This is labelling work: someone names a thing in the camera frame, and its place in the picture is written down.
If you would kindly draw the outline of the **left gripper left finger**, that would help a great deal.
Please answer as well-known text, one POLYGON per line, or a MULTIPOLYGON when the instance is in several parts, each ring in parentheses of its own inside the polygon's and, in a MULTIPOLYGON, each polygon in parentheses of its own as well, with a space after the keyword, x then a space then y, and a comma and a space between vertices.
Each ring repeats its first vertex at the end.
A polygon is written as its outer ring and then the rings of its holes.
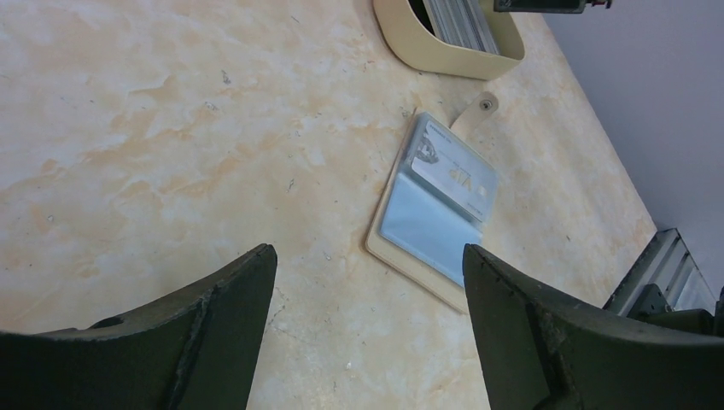
POLYGON ((275 288, 261 244, 89 328, 1 335, 4 409, 244 409, 275 288))

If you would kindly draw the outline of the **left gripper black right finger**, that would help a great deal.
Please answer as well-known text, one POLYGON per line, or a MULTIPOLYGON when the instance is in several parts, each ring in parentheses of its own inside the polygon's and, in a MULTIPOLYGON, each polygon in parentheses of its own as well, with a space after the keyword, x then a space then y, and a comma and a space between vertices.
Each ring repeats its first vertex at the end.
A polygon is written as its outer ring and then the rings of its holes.
POLYGON ((463 273, 491 408, 722 408, 722 311, 620 316, 472 244, 463 273))

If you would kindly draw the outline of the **silver VIP credit card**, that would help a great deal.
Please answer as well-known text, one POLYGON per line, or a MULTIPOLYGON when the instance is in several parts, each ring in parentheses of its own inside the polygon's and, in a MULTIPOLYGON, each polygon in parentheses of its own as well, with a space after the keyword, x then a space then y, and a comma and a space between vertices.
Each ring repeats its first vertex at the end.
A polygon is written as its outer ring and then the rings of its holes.
POLYGON ((426 113, 416 118, 410 149, 406 162, 414 174, 464 215, 488 221, 499 185, 492 166, 426 113))

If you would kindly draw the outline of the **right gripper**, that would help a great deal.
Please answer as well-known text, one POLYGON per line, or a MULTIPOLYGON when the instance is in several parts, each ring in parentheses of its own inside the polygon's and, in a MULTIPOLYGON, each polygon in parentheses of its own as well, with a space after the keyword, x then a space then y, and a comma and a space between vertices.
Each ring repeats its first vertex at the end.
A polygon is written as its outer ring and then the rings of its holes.
POLYGON ((582 14, 588 7, 609 9, 612 0, 493 0, 498 13, 582 14))

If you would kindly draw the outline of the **cream oval card tray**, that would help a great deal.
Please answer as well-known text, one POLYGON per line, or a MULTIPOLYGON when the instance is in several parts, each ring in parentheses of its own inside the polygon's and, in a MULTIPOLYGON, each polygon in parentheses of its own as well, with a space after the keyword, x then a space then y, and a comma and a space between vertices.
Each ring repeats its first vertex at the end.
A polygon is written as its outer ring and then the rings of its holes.
POLYGON ((493 80, 522 62, 525 48, 510 15, 493 12, 491 1, 479 4, 499 46, 498 54, 443 42, 426 28, 409 1, 372 3, 385 42, 406 65, 424 72, 493 80))

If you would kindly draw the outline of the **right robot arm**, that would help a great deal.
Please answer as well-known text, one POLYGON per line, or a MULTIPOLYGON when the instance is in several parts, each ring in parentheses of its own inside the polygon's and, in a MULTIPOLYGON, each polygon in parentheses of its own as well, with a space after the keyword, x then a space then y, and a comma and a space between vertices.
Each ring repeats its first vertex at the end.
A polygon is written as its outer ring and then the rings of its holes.
POLYGON ((485 246, 543 328, 710 333, 714 298, 682 235, 659 231, 547 24, 514 18, 523 62, 495 83, 484 142, 500 186, 485 246))

